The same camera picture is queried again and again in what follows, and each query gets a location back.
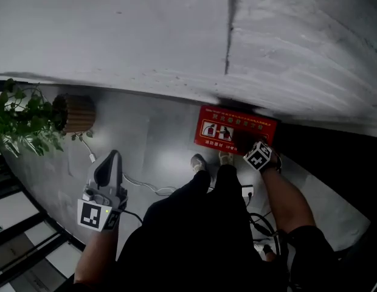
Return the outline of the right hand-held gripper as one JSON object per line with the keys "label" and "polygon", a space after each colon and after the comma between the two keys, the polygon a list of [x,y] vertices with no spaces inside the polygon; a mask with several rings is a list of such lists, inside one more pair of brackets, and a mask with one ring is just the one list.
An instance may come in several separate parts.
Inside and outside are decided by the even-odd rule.
{"label": "right hand-held gripper", "polygon": [[252,149],[243,156],[243,159],[259,172],[273,166],[272,149],[261,141],[256,142]]}

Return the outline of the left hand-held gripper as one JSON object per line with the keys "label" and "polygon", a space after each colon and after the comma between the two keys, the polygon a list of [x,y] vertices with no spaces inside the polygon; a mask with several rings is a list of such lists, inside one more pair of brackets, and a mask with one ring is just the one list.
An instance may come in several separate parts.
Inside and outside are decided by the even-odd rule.
{"label": "left hand-held gripper", "polygon": [[86,185],[77,202],[77,223],[97,232],[112,231],[128,201],[128,191],[122,186],[122,157],[112,150],[89,158]]}

